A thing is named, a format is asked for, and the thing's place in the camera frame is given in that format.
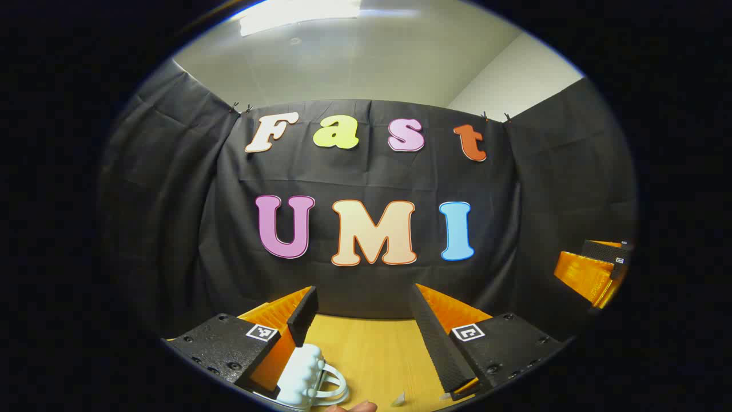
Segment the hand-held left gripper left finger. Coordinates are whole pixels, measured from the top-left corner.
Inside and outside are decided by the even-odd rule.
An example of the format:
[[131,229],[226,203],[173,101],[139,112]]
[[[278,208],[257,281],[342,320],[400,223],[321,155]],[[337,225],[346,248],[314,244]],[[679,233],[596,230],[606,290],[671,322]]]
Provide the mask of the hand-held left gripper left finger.
[[165,344],[219,380],[275,397],[318,310],[316,287],[304,287],[240,316],[217,314]]

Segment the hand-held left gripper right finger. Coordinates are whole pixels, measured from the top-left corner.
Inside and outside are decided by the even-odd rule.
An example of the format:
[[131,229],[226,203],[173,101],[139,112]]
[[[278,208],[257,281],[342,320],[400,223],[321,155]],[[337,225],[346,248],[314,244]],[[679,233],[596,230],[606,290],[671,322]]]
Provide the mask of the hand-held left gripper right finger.
[[453,401],[509,386],[565,345],[515,313],[489,315],[421,284],[409,289],[409,305]]

